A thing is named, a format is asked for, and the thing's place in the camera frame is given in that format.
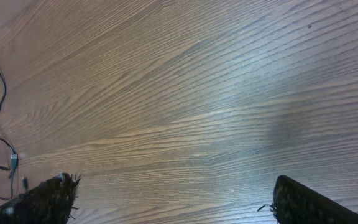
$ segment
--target wooden table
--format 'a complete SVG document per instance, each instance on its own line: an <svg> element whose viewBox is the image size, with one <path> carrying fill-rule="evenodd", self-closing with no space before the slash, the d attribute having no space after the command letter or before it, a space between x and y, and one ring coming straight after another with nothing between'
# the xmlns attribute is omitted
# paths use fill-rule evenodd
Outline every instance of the wooden table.
<svg viewBox="0 0 358 224"><path fill-rule="evenodd" d="M31 1L0 68L16 180L82 174L71 223L275 223L280 174L358 213L356 0Z"/></svg>

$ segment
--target wood grain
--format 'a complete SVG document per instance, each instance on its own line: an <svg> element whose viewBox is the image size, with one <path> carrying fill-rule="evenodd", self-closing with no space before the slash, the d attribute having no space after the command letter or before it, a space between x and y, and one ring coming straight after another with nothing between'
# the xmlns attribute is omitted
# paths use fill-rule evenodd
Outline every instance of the wood grain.
<svg viewBox="0 0 358 224"><path fill-rule="evenodd" d="M19 177L83 176L72 223L275 223L281 174L358 213L356 0L39 0L0 68Z"/></svg>

